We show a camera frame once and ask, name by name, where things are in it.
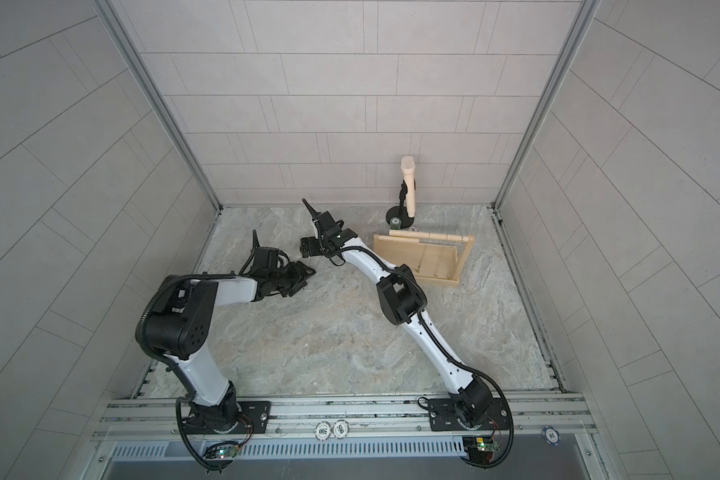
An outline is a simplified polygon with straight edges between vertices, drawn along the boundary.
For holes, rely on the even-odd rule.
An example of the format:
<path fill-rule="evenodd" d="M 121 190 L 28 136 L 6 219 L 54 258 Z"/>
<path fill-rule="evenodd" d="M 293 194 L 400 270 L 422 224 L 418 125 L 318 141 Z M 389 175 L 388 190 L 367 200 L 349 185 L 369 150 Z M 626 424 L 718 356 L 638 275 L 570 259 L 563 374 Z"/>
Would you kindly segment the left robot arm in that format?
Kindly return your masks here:
<path fill-rule="evenodd" d="M 135 339 L 145 354 L 163 363 L 187 391 L 189 417 L 179 424 L 226 433 L 243 422 L 234 384 L 219 370 L 206 341 L 214 309 L 231 304 L 292 297 L 315 270 L 293 262 L 253 237 L 251 253 L 236 273 L 167 276 L 139 320 Z"/>

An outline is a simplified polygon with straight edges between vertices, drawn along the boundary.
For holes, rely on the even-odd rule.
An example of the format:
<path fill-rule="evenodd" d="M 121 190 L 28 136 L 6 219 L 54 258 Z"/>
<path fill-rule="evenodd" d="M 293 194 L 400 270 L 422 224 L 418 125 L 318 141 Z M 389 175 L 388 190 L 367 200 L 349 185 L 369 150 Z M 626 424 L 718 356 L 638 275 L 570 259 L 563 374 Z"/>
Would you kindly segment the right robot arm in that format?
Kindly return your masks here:
<path fill-rule="evenodd" d="M 463 364 L 431 321 L 424 290 L 410 268 L 394 265 L 373 252 L 341 220 L 307 208 L 315 230 L 301 240 L 304 257 L 324 256 L 355 266 L 376 286 L 381 310 L 394 326 L 403 328 L 419 345 L 443 379 L 455 403 L 456 416 L 468 428 L 477 428 L 488 416 L 494 397 L 477 370 Z"/>

